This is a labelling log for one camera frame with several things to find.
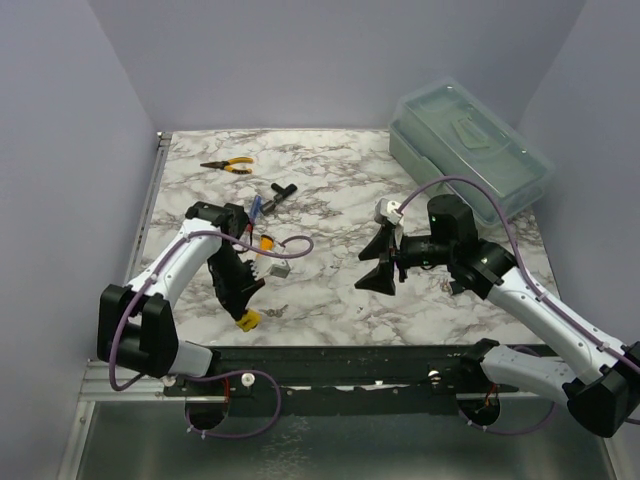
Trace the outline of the yellow padlock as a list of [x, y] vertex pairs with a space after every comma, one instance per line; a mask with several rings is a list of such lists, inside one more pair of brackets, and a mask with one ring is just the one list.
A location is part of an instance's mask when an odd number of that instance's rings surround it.
[[235, 322], [243, 332], [250, 332], [261, 323], [261, 315], [254, 310], [246, 310], [243, 316]]

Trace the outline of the silver padlock keys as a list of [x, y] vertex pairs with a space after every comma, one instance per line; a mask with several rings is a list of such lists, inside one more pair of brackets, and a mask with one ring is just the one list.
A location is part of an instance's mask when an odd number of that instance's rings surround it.
[[283, 318], [288, 310], [289, 305], [285, 304], [279, 308], [261, 309], [260, 312], [268, 318]]

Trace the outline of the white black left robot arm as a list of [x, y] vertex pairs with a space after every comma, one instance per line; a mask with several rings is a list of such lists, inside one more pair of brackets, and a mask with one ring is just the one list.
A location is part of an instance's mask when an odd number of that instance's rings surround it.
[[241, 206], [197, 202], [156, 260], [126, 285], [103, 291], [97, 355], [107, 363], [111, 379], [122, 367], [138, 376], [187, 376], [201, 395], [220, 387], [222, 372], [213, 364], [213, 351], [178, 337], [173, 308], [199, 269], [207, 267], [215, 296], [235, 324], [243, 331], [259, 324], [259, 314], [248, 303], [265, 282], [253, 261], [241, 260], [234, 248], [248, 224]]

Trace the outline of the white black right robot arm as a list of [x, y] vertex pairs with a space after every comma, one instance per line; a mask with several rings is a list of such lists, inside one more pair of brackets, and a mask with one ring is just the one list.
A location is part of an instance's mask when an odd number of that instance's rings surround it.
[[471, 291], [519, 320], [558, 356], [552, 361], [482, 340], [467, 352], [460, 379], [480, 392], [516, 387], [568, 409], [589, 432], [612, 437], [639, 405], [639, 345], [626, 345], [585, 320], [519, 267], [501, 245], [480, 238], [471, 208], [455, 195], [427, 205], [430, 232], [404, 233], [399, 203], [378, 202], [380, 228], [359, 258], [377, 266], [355, 284], [386, 295], [412, 267], [444, 266], [456, 291]]

